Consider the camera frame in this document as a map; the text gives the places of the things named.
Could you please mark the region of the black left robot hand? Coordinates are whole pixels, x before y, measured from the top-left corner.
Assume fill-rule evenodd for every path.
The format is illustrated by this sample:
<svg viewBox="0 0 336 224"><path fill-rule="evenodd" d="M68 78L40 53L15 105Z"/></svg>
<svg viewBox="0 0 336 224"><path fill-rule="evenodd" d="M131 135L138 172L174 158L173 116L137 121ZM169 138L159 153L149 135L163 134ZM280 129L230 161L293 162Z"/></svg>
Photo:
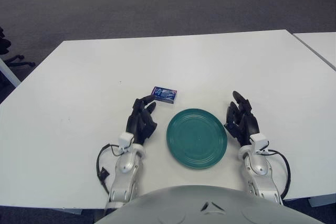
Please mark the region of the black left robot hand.
<svg viewBox="0 0 336 224"><path fill-rule="evenodd" d="M126 132L133 134L134 144L143 145L157 127L152 119L152 112L156 107L155 95L148 95L136 99L133 104L133 111L128 118Z"/></svg>

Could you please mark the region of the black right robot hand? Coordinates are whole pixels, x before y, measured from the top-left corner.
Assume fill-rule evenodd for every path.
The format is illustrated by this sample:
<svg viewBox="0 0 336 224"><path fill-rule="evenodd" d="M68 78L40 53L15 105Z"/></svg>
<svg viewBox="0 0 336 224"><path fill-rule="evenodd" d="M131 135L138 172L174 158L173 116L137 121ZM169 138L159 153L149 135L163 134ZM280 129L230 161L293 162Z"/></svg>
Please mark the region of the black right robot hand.
<svg viewBox="0 0 336 224"><path fill-rule="evenodd" d="M252 108L247 99L237 91L233 91L235 102L227 108L225 129L240 146L250 145L250 136L260 133L257 119L251 112Z"/></svg>

